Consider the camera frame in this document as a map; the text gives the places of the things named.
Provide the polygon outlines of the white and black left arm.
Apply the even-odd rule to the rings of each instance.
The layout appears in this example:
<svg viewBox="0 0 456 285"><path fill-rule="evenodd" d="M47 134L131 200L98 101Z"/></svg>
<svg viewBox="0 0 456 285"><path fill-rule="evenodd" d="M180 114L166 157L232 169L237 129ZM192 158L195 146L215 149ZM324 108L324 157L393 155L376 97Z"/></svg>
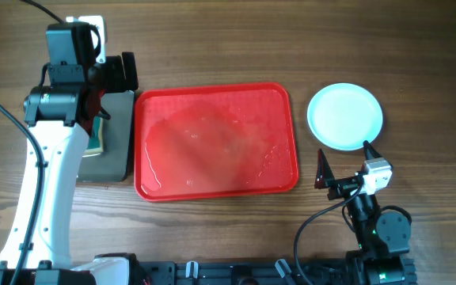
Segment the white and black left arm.
<svg viewBox="0 0 456 285"><path fill-rule="evenodd" d="M106 53L105 19L68 17L46 31L49 61L24 101L25 173L0 284L144 284L132 253L86 264L70 257L78 181L122 181L128 173L138 76L130 52Z"/></svg>

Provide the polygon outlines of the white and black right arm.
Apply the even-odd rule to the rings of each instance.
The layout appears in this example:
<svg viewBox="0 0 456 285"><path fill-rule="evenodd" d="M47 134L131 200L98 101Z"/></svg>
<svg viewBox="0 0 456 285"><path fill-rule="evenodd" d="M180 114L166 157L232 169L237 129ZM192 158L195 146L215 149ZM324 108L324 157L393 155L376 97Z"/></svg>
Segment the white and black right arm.
<svg viewBox="0 0 456 285"><path fill-rule="evenodd" d="M341 200L348 213L359 248L346 253L346 264L354 284L403 284L405 266L401 258L410 250L411 215L404 209L382 207L376 193L386 188L393 166L367 141L366 160L351 177L336 179L323 150L318 151L314 187L326 188L329 200Z"/></svg>

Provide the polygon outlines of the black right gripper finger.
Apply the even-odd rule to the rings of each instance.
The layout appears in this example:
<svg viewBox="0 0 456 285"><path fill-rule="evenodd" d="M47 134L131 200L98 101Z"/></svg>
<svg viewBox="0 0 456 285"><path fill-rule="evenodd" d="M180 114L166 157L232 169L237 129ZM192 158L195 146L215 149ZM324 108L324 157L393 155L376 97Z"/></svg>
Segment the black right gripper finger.
<svg viewBox="0 0 456 285"><path fill-rule="evenodd" d="M363 152L367 160L382 158L382 155L367 140L363 142Z"/></svg>
<svg viewBox="0 0 456 285"><path fill-rule="evenodd" d="M326 156L322 149L317 152L317 173L314 183L315 188L331 188L335 177L328 164Z"/></svg>

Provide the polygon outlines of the pale blue plate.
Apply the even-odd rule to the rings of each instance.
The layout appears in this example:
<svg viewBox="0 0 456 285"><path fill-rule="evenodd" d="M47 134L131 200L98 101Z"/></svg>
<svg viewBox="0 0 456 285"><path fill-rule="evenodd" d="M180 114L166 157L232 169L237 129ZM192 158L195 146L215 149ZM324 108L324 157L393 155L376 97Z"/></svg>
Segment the pale blue plate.
<svg viewBox="0 0 456 285"><path fill-rule="evenodd" d="M353 151L373 142L383 126L383 112L376 97L351 83L335 83L311 98L306 118L309 129L322 144L334 150Z"/></svg>

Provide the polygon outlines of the green and yellow sponge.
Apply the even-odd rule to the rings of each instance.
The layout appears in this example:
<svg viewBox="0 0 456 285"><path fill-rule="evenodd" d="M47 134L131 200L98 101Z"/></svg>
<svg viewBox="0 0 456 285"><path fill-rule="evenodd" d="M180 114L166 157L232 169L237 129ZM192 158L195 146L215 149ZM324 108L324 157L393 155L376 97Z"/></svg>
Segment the green and yellow sponge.
<svg viewBox="0 0 456 285"><path fill-rule="evenodd" d="M87 149L83 154L84 158L97 156L104 152L103 126L104 120L96 117L93 122L93 131L89 137Z"/></svg>

